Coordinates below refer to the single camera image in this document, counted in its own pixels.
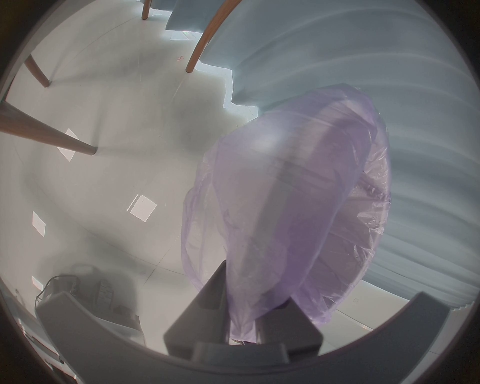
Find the translucent bag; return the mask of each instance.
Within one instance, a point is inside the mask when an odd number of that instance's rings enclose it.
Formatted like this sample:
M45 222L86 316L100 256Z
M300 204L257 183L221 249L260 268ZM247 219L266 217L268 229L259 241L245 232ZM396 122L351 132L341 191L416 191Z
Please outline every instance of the translucent bag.
M290 296L320 326L367 270L390 207L384 123L370 98L316 89L221 137L183 211L181 257L198 288L227 260L231 337Z

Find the floor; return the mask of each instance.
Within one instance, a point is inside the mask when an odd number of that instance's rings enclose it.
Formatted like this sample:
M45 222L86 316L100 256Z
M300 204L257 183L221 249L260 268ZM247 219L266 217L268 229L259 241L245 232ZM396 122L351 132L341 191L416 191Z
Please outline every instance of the floor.
M141 12L133 0L96 0L33 52L49 88L24 66L16 75L9 103L98 152L0 135L0 276L31 312L54 275L75 273L86 287L106 277L147 346L166 353L163 333L196 294L180 262L183 199L204 152L257 112L230 103L227 70L185 72L198 34ZM406 303L361 281L322 328L321 353Z

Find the wooden chair leg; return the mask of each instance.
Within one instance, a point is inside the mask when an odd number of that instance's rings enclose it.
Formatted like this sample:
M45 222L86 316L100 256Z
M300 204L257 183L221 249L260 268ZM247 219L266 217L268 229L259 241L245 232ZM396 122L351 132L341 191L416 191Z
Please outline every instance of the wooden chair leg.
M28 116L6 101L0 103L0 132L24 137L40 143L93 155L97 148Z
M25 66L28 68L33 77L35 77L45 88L50 85L50 80L43 74L35 60L33 60L32 55L28 56L27 60L25 60Z
M187 73L192 73L198 59L200 58L207 44L212 39L215 32L220 28L228 15L231 14L231 12L240 2L241 0L225 0L225 2L220 6L220 8L218 8L218 11L216 12L212 20L210 20L210 22L208 23L207 28L205 28L202 37L200 38L200 40L198 40L197 46L193 50L192 56L190 57L190 60L187 64L187 68L185 69Z
M150 5L152 4L152 0L145 0L144 8L142 10L142 20L148 19L148 13L150 12Z

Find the plastic bag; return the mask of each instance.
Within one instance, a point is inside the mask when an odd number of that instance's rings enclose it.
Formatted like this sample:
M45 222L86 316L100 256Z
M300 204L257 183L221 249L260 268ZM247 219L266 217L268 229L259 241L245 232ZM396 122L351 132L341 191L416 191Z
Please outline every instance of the plastic bag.
M220 138L184 202L181 257L198 288L227 260L231 337L290 296L317 326L367 270L390 207L384 123L348 85L291 99Z

